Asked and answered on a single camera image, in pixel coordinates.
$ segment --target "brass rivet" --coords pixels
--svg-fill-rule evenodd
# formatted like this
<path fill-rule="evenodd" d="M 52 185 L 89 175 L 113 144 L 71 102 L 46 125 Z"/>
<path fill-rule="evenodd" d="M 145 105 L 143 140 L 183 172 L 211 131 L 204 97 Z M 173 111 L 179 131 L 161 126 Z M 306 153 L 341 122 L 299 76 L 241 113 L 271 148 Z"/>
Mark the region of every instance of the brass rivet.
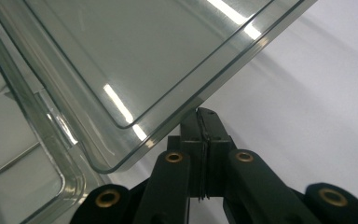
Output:
<path fill-rule="evenodd" d="M 337 198 L 331 198 L 328 194 L 333 194 Z M 348 204 L 348 200 L 344 197 L 344 195 L 333 189 L 320 189 L 319 196 L 321 196 L 325 202 L 334 206 L 344 207 Z"/>
<path fill-rule="evenodd" d="M 235 157 L 239 161 L 247 161 L 247 162 L 249 162 L 249 161 L 254 160 L 254 157 L 250 153 L 247 153 L 247 152 L 239 152 L 239 153 L 237 153 L 237 155 Z"/>
<path fill-rule="evenodd" d="M 110 195 L 112 198 L 109 200 L 105 200 L 103 196 Z M 101 208 L 110 207 L 120 200 L 120 193 L 118 193 L 115 189 L 107 189 L 104 190 L 98 197 L 95 199 L 95 203 Z"/>
<path fill-rule="evenodd" d="M 168 154 L 167 156 L 165 156 L 165 160 L 168 162 L 179 162 L 183 159 L 182 154 L 177 153 L 177 152 L 172 152 L 170 154 Z"/>

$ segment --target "white surface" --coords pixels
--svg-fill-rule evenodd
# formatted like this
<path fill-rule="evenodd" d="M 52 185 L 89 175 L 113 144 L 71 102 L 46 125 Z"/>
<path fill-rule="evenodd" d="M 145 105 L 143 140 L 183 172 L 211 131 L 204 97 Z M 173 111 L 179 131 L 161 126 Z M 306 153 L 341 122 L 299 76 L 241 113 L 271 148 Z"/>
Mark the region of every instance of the white surface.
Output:
<path fill-rule="evenodd" d="M 327 182 L 358 197 L 358 1 L 317 2 L 203 106 L 288 186 Z M 165 144 L 113 180 L 147 178 Z M 219 203 L 193 204 L 191 223 L 224 222 Z"/>

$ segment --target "container lip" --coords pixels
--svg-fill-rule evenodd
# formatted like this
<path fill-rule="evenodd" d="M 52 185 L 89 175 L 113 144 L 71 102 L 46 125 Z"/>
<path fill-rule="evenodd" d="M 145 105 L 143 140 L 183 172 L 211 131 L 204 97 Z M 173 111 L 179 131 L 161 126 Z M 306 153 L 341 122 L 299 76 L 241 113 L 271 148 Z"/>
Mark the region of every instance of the container lip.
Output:
<path fill-rule="evenodd" d="M 39 82 L 33 93 L 48 91 L 51 102 L 67 120 L 67 130 L 79 141 L 89 164 L 97 172 L 107 174 L 128 168 L 140 159 L 188 111 L 212 95 L 314 2 L 268 1 L 146 111 L 127 118 L 127 123 L 117 122 L 107 111 L 101 98 L 78 74 L 62 46 L 48 33 L 26 1 L 0 0 L 0 22 L 32 69 L 34 76 L 23 78 L 25 83 Z M 260 28 L 257 36 L 255 28 Z M 245 35 L 243 31 L 246 33 L 246 30 L 252 32 Z M 126 111 L 121 108 L 118 114 L 123 116 Z"/>

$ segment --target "clear plastic lid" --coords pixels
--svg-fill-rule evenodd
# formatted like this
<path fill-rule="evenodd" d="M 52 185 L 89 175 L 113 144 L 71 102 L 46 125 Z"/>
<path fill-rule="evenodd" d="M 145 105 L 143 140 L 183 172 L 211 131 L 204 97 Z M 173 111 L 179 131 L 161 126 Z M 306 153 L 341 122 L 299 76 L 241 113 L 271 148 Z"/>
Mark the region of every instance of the clear plastic lid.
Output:
<path fill-rule="evenodd" d="M 313 2 L 0 0 L 0 21 L 41 83 L 26 77 L 34 94 L 109 173 L 143 156 Z"/>

